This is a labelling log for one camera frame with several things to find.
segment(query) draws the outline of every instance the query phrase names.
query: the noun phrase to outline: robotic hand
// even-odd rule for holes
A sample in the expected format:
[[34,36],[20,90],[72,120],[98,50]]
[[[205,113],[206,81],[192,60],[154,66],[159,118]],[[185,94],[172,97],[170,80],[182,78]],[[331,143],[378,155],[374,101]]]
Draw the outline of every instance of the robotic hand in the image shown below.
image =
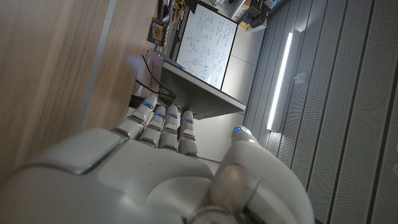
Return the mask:
[[210,197],[218,208],[199,210],[190,223],[314,223],[301,182],[243,126],[232,132]]
[[0,223],[314,223],[301,182],[245,127],[213,176],[198,160],[192,113],[177,137],[177,108],[150,118],[155,104],[151,95],[112,131],[30,159],[0,184]]

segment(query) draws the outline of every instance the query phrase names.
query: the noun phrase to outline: whiteboard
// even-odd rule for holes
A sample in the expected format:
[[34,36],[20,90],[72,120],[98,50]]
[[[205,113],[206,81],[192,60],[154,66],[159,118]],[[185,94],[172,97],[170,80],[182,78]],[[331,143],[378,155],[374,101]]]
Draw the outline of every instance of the whiteboard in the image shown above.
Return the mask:
[[177,63],[220,90],[237,28],[235,22],[198,5],[189,13]]

